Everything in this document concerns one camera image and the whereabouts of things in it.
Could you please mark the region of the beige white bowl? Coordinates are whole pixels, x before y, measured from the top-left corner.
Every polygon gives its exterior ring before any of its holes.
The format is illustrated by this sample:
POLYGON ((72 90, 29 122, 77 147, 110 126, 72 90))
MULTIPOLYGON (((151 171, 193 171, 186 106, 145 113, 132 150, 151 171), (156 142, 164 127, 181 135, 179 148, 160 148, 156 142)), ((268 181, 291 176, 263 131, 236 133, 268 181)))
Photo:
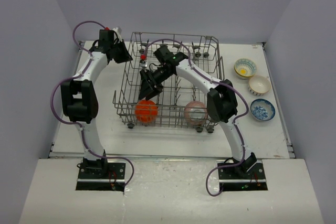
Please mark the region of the beige white bowl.
POLYGON ((248 90, 255 96, 262 96, 269 92, 271 83, 269 80, 262 76, 253 76, 248 81, 248 90))

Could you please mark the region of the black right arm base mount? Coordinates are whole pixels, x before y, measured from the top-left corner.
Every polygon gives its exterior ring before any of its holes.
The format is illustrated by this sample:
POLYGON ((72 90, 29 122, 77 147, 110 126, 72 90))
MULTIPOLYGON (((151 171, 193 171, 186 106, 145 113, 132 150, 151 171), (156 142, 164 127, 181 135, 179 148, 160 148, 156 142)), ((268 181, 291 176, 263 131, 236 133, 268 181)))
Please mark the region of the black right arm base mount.
POLYGON ((218 170, 219 187, 226 191, 267 191, 267 180, 262 161, 247 172, 239 172, 238 167, 218 170))

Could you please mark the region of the floral white bowl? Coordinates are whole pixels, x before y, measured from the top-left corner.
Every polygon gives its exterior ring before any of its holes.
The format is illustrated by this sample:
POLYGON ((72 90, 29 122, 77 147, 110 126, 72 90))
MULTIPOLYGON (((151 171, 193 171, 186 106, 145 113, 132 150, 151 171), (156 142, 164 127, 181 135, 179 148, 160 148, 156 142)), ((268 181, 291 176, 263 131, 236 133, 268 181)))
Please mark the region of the floral white bowl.
POLYGON ((257 72, 257 65, 250 59, 241 58, 234 63, 234 70, 241 79, 249 79, 257 72))

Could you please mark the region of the grey wire dish rack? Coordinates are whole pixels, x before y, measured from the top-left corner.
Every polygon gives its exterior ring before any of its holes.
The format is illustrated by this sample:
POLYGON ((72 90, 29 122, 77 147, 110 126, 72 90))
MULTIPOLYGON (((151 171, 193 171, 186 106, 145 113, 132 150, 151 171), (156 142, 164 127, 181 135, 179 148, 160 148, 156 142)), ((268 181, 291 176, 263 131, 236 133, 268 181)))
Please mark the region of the grey wire dish rack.
POLYGON ((119 95, 114 95, 113 104, 121 121, 132 129, 141 126, 192 127, 197 132, 214 132, 216 123, 208 116, 201 126, 187 123, 184 109, 191 101, 206 103, 206 95, 189 81, 173 75, 163 82, 163 91, 151 100, 158 107, 158 115, 152 123, 141 123, 134 114, 140 93, 140 60, 146 60, 147 69, 156 70, 159 61, 154 52, 166 45, 172 53, 190 52, 192 62, 206 73, 222 80, 224 78, 223 59, 220 56, 219 41, 209 35, 183 35, 169 33, 132 33, 128 51, 133 61, 124 67, 122 86, 119 95))

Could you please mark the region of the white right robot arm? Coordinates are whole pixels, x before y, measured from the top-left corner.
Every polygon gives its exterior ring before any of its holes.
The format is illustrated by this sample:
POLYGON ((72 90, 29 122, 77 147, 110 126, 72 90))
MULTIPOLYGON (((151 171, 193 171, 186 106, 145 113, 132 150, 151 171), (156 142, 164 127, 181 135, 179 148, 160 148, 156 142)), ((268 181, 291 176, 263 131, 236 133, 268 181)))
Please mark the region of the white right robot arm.
POLYGON ((155 70, 140 71, 141 87, 139 100, 149 100, 163 91, 162 83, 176 75, 184 78, 206 96, 208 116, 218 123, 228 140, 234 172, 239 178, 246 178, 253 172, 257 159, 253 152, 246 150, 246 142, 238 126, 238 118, 245 116, 249 109, 243 96, 229 80, 214 78, 191 62, 182 52, 172 53, 166 45, 154 52, 160 62, 155 70))

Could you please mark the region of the blue patterned bowl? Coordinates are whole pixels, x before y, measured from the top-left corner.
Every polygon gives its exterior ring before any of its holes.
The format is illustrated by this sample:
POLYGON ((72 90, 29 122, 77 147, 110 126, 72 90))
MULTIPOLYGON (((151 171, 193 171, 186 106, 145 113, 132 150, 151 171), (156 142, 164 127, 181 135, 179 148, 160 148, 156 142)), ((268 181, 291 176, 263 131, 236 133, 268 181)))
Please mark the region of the blue patterned bowl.
POLYGON ((265 99, 254 100, 250 105, 250 112, 256 120, 262 122, 271 121, 276 115, 274 105, 265 99))

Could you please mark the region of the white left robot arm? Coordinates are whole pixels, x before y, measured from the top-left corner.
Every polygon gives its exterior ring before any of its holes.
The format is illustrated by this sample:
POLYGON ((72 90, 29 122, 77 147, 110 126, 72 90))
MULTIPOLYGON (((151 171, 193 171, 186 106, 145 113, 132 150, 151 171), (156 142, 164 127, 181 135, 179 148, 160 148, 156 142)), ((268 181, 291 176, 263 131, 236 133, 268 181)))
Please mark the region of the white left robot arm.
POLYGON ((96 117, 99 111, 94 83, 102 70, 112 61, 124 63, 132 61, 121 28, 101 29, 99 39, 88 50, 85 64, 70 80, 61 85, 63 114, 74 124, 81 136, 83 161, 90 164, 90 171, 97 178, 108 175, 109 165, 106 153, 99 140, 96 117))

